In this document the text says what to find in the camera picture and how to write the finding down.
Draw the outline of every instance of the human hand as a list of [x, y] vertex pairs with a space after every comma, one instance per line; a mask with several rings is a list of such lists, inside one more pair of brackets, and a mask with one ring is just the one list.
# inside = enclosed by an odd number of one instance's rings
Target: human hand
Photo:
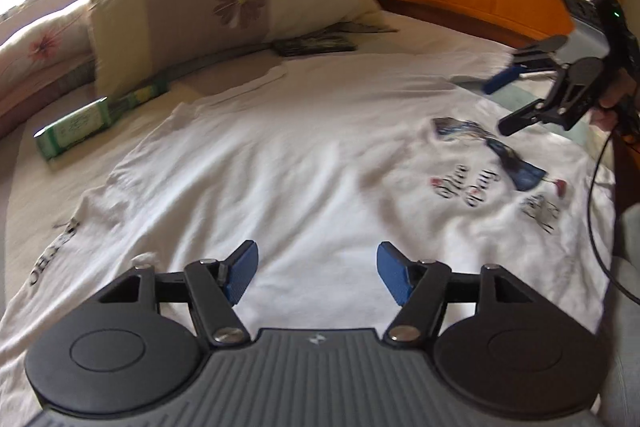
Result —
[[633, 94], [636, 91], [636, 81], [629, 76], [626, 70], [619, 70], [616, 79], [607, 87], [607, 90], [598, 100], [600, 107], [591, 109], [589, 123], [600, 127], [603, 131], [613, 131], [618, 124], [618, 115], [613, 110], [606, 108], [613, 107], [626, 94]]

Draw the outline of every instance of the pink flower print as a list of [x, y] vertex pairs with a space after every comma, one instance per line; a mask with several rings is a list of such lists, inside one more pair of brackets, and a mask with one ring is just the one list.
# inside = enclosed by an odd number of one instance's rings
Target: pink flower print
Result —
[[247, 28], [251, 21], [260, 17], [260, 9], [264, 7], [264, 0], [217, 0], [220, 1], [213, 13], [218, 15], [221, 22], [230, 28]]
[[45, 32], [39, 40], [29, 44], [29, 56], [33, 62], [49, 60], [56, 54], [59, 45], [60, 40], [56, 34]]

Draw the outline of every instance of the gray fabric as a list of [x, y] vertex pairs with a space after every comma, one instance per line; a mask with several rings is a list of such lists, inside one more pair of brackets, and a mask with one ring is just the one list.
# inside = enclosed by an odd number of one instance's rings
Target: gray fabric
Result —
[[[637, 229], [640, 221], [635, 223]], [[640, 296], [640, 272], [631, 263], [614, 257], [612, 272], [630, 292]], [[602, 403], [598, 416], [607, 427], [638, 427], [640, 306], [623, 296], [613, 285], [609, 286], [605, 298], [600, 334], [610, 349], [610, 368], [600, 393]]]
[[11, 183], [14, 179], [15, 162], [24, 126], [21, 125], [8, 136], [0, 140], [0, 317], [4, 314], [6, 296], [4, 294], [4, 227], [6, 211], [11, 195]]
[[219, 62], [224, 62], [225, 60], [231, 60], [232, 58], [244, 57], [245, 55], [260, 52], [268, 49], [269, 47], [270, 46], [268, 44], [248, 44], [246, 46], [240, 46], [238, 48], [231, 48], [229, 50], [204, 55], [204, 57], [192, 58], [191, 60], [181, 62], [175, 66], [170, 66], [169, 68], [156, 73], [150, 79], [146, 80], [144, 84], [157, 82], [158, 80], [173, 82], [174, 80], [187, 76], [194, 71], [208, 68], [209, 66], [218, 64]]
[[622, 227], [625, 238], [625, 257], [636, 270], [640, 271], [640, 203], [622, 214]]

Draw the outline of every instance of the pillow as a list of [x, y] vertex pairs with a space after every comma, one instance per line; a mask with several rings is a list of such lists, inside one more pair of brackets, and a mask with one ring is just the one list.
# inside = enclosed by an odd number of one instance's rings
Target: pillow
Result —
[[384, 29], [375, 0], [91, 0], [96, 91], [120, 96], [202, 55], [340, 22]]
[[37, 19], [0, 46], [0, 100], [37, 71], [91, 52], [87, 3], [78, 0]]

